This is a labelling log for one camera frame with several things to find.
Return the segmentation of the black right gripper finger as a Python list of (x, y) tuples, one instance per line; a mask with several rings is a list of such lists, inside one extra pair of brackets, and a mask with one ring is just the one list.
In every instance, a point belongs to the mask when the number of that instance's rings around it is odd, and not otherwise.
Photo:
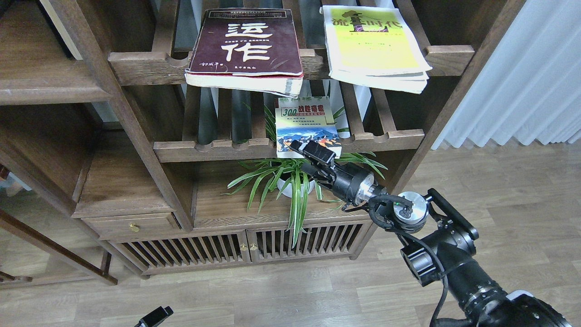
[(301, 171), (316, 180), (317, 182), (328, 182), (327, 166), (319, 163), (305, 162), (301, 164)]
[(334, 169), (336, 153), (315, 141), (303, 143), (293, 140), (290, 149), (307, 159), (317, 169)]

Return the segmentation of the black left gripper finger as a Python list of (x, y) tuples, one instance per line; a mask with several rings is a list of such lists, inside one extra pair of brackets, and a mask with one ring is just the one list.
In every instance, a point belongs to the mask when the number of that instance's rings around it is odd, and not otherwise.
[(171, 307), (157, 307), (155, 310), (151, 311), (149, 314), (145, 315), (135, 325), (135, 327), (158, 327), (165, 319), (174, 314)]

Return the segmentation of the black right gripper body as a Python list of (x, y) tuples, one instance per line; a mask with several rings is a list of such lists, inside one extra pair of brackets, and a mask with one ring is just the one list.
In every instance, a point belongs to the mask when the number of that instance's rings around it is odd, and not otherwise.
[(342, 210), (347, 213), (361, 209), (367, 211), (366, 202), (386, 194), (386, 188), (375, 181), (373, 173), (351, 162), (338, 165), (334, 161), (313, 160), (313, 167), (317, 170), (313, 178), (318, 185), (345, 202)]

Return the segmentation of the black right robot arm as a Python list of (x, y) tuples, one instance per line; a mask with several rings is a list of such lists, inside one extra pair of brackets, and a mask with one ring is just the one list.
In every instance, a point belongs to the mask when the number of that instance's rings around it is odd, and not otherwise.
[(372, 222), (398, 235), (401, 256), (422, 286), (442, 281), (432, 327), (568, 327), (552, 306), (519, 290), (506, 293), (473, 256), (477, 230), (435, 189), (427, 195), (389, 194), (374, 174), (352, 163), (335, 163), (335, 153), (316, 142), (294, 140), (291, 149), (307, 162), (303, 172)]

